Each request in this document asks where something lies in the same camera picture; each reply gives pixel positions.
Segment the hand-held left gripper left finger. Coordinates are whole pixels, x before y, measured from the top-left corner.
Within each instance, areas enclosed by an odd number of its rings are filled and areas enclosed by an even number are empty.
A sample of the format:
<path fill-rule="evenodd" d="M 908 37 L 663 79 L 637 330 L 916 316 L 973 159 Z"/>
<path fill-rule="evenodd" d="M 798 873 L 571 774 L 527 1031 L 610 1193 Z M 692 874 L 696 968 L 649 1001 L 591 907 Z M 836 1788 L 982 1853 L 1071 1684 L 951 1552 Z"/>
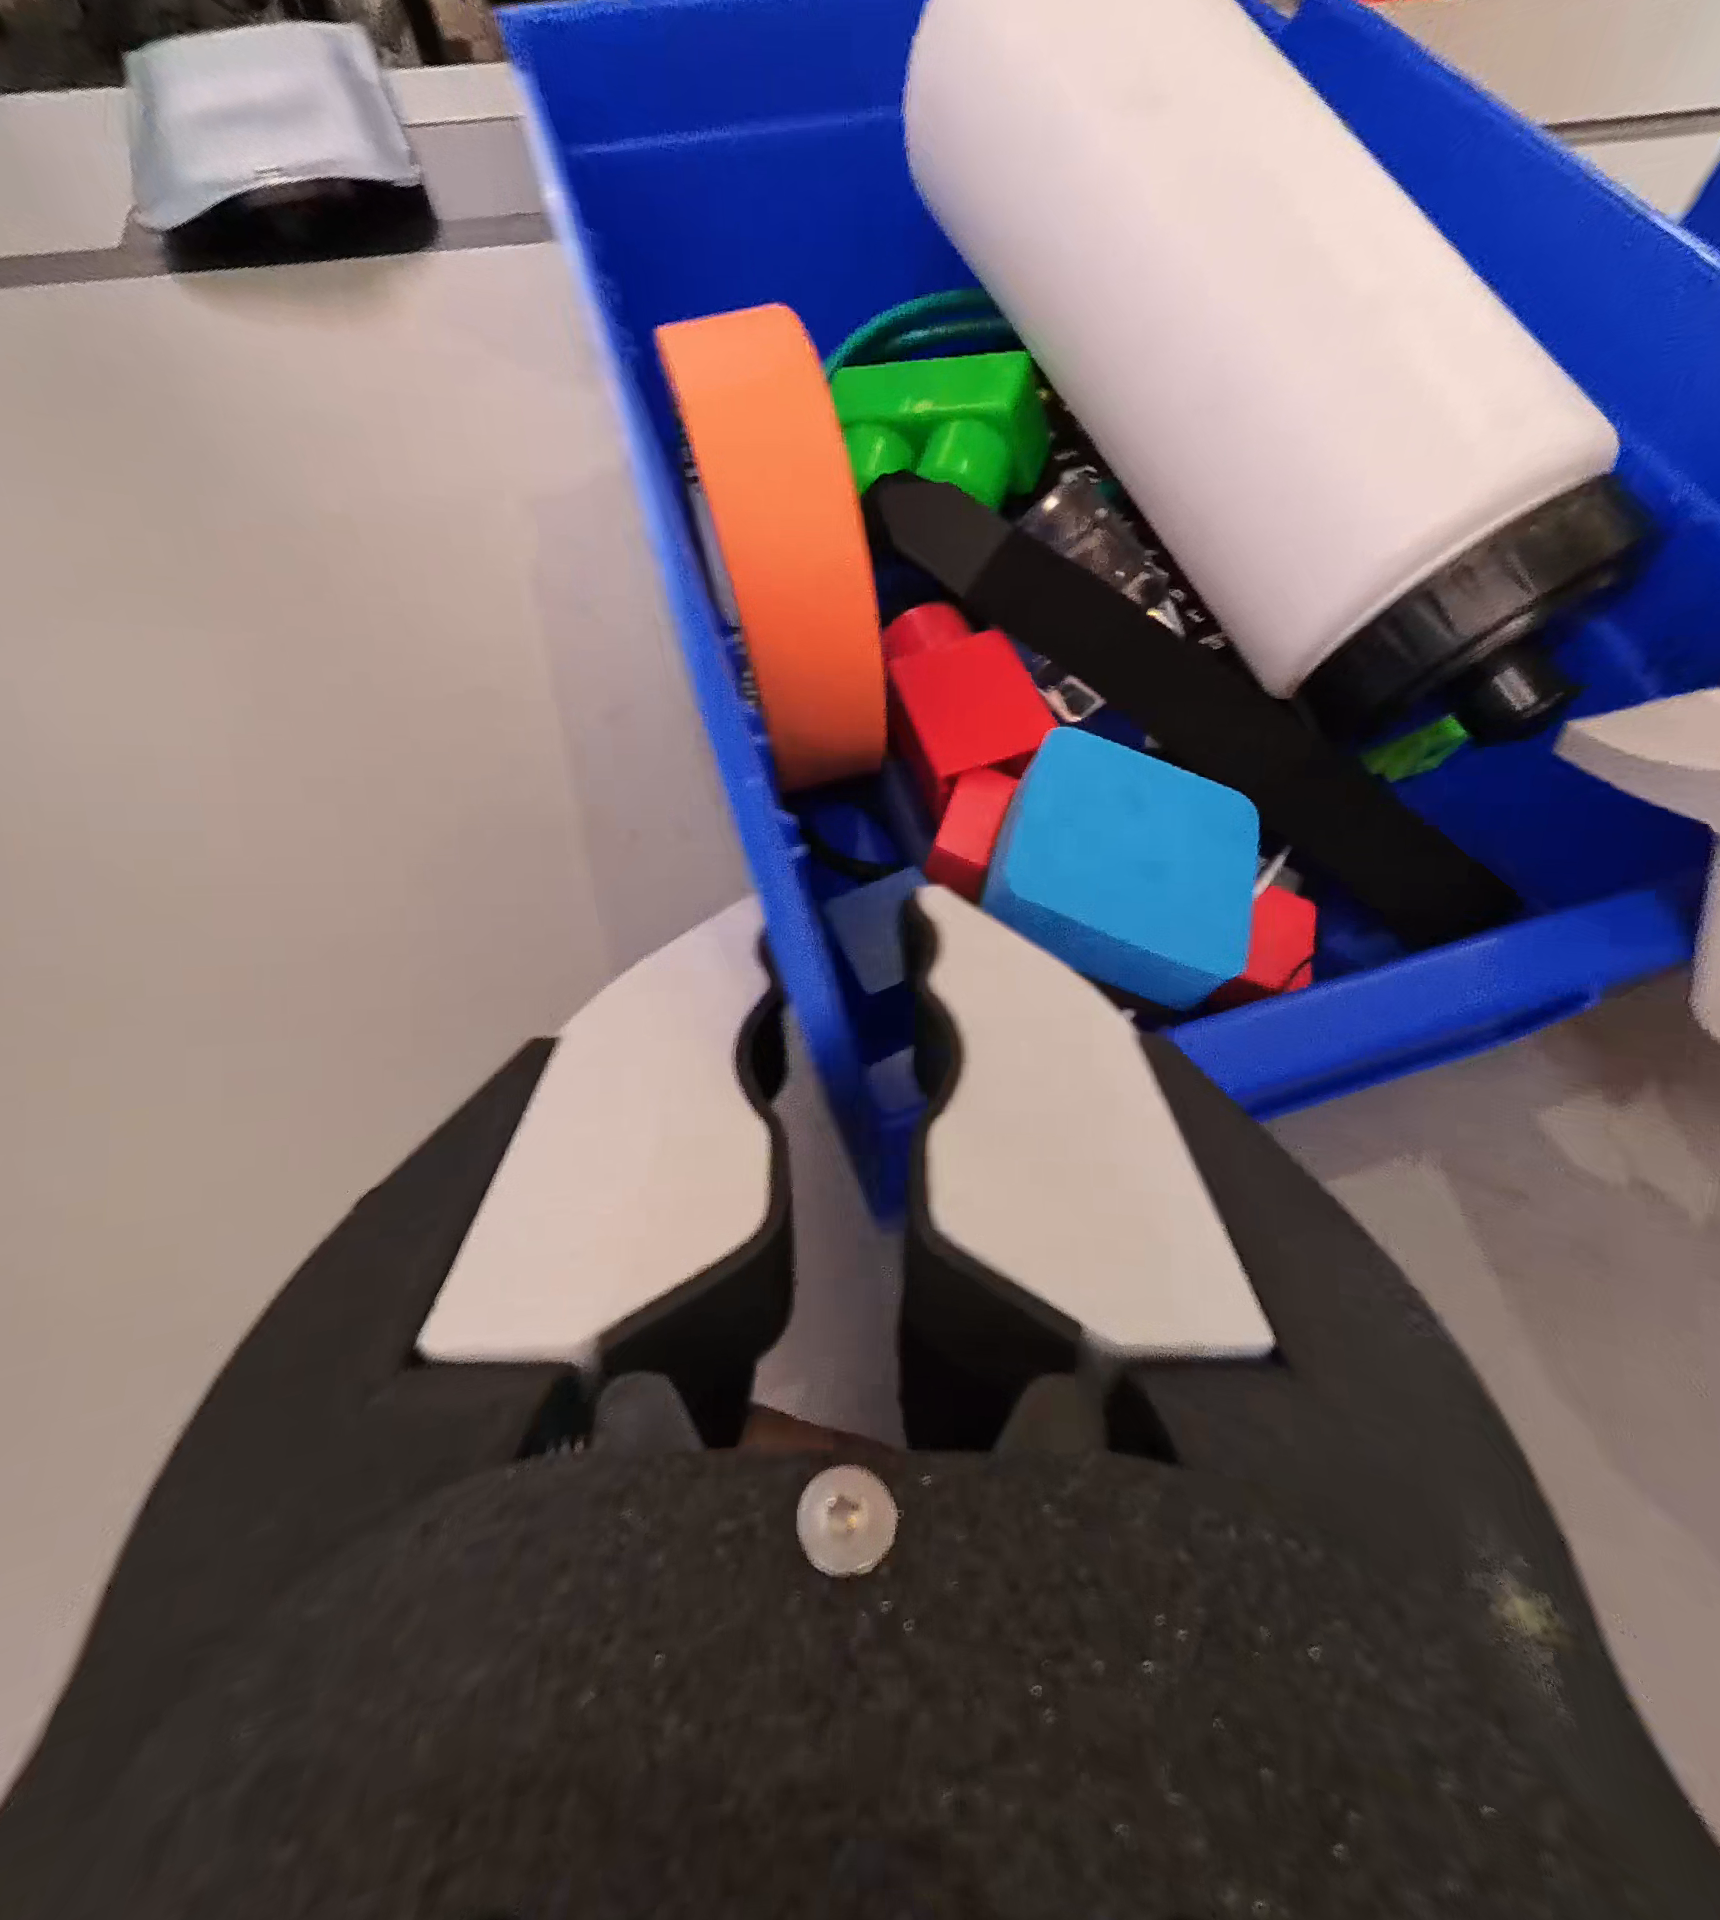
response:
<path fill-rule="evenodd" d="M 431 1364 L 589 1371 L 607 1337 L 751 1249 L 780 1194 L 742 1043 L 771 992 L 753 899 L 565 1022 L 415 1338 Z"/>

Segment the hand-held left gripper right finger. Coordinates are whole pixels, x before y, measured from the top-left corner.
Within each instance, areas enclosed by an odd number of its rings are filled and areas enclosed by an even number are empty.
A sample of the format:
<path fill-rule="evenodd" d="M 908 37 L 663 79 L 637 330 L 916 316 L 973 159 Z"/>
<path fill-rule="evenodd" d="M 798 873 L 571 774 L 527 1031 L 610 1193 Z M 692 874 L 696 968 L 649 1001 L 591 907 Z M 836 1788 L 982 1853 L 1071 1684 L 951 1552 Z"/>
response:
<path fill-rule="evenodd" d="M 930 1092 L 910 1210 L 1105 1362 L 1260 1362 L 1278 1337 L 1165 1100 L 1097 987 L 925 882 L 906 924 Z"/>

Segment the lime green segmented stick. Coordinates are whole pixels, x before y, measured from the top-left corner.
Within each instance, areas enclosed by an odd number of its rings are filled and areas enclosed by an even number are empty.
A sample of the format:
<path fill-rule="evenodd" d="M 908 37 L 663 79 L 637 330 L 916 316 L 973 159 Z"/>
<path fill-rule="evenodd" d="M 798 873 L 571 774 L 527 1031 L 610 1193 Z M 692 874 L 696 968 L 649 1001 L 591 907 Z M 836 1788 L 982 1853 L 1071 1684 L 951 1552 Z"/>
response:
<path fill-rule="evenodd" d="M 1469 744 L 1472 736 L 1461 722 L 1454 715 L 1439 715 L 1361 749 L 1357 763 L 1373 779 L 1399 786 L 1431 774 Z"/>

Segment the light blue foam block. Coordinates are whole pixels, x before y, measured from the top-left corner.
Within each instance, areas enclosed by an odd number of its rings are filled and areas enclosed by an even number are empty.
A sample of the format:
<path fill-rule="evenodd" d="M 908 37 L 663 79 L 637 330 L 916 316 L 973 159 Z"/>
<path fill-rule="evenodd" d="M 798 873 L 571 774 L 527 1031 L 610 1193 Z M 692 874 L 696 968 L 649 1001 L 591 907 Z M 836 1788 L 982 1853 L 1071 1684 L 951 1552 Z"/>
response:
<path fill-rule="evenodd" d="M 1247 796 L 1054 728 L 1005 808 L 977 907 L 1090 983 L 1186 1013 L 1243 970 L 1258 867 Z"/>

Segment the red bar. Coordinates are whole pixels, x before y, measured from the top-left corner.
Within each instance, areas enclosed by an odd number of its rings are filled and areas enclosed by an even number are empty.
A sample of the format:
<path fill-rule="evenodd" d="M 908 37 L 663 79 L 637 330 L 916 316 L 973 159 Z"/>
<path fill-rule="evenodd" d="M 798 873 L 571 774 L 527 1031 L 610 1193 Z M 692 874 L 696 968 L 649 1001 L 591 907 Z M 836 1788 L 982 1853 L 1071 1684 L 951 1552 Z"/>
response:
<path fill-rule="evenodd" d="M 1007 804 L 1015 799 L 1024 774 L 1026 772 L 1011 779 L 1002 772 L 983 770 L 970 772 L 955 783 L 940 814 L 936 838 L 923 865 L 923 874 L 931 884 L 943 887 L 967 902 L 982 907 L 980 899 L 1002 820 Z M 1198 1006 L 1186 1013 L 1163 1011 L 1097 980 L 1088 978 L 1088 983 L 1113 998 L 1173 1016 L 1187 1016 L 1198 1011 L 1232 1011 L 1236 1006 L 1302 992 L 1314 980 L 1314 952 L 1319 924 L 1317 909 L 1311 901 L 1274 880 L 1258 884 L 1260 870 L 1261 859 L 1258 859 L 1256 867 L 1252 930 L 1243 970 Z"/>

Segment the red block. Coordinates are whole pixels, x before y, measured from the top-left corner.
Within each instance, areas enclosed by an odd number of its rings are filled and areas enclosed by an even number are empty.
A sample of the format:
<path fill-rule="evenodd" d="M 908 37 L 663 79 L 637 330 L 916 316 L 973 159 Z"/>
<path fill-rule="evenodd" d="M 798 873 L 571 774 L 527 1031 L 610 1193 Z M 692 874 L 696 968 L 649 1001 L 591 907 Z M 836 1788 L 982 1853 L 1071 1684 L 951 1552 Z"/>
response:
<path fill-rule="evenodd" d="M 1055 718 L 1007 637 L 933 600 L 879 632 L 888 749 L 931 820 L 971 772 L 1026 772 Z"/>

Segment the orange tape roll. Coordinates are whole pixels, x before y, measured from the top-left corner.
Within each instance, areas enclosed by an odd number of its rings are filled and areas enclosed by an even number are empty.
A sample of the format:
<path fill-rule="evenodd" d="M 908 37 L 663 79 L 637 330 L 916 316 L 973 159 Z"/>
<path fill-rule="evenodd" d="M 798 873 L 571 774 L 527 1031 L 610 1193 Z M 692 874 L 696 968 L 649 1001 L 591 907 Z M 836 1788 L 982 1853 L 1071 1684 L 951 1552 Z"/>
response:
<path fill-rule="evenodd" d="M 879 770 L 889 700 L 873 565 L 819 356 L 783 305 L 675 320 L 656 359 L 781 794 Z"/>

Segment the green block with round pegs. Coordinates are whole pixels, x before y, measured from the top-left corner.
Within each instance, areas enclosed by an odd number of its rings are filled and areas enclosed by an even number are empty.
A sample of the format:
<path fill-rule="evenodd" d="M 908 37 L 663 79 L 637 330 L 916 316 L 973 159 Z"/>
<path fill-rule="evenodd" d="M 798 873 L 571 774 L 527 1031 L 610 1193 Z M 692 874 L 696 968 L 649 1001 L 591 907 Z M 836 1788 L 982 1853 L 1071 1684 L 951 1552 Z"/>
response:
<path fill-rule="evenodd" d="M 827 392 L 857 496 L 910 475 L 1000 512 L 1040 488 L 1052 435 L 1020 349 L 845 366 Z"/>

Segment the black remote control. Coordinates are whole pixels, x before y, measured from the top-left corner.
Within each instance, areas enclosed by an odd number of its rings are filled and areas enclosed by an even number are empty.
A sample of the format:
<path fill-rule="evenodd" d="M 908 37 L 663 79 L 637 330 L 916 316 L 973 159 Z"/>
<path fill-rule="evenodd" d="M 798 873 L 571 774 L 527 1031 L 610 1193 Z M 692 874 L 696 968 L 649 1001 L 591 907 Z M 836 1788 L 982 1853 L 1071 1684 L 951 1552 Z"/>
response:
<path fill-rule="evenodd" d="M 1215 654 L 1232 651 L 1220 616 L 1151 533 L 1111 466 L 1078 431 L 1055 431 L 1040 483 L 1015 526 L 1173 635 Z"/>

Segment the grey padded pouch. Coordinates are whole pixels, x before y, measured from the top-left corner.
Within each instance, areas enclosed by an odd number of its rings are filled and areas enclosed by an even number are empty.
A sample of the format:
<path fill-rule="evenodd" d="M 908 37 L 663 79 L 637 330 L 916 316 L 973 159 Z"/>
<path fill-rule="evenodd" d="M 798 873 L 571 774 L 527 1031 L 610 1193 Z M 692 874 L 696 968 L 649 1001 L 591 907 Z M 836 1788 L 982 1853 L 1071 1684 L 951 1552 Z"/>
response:
<path fill-rule="evenodd" d="M 122 58 L 131 216 L 168 237 L 330 186 L 419 191 L 387 70 L 354 21 L 267 18 Z"/>

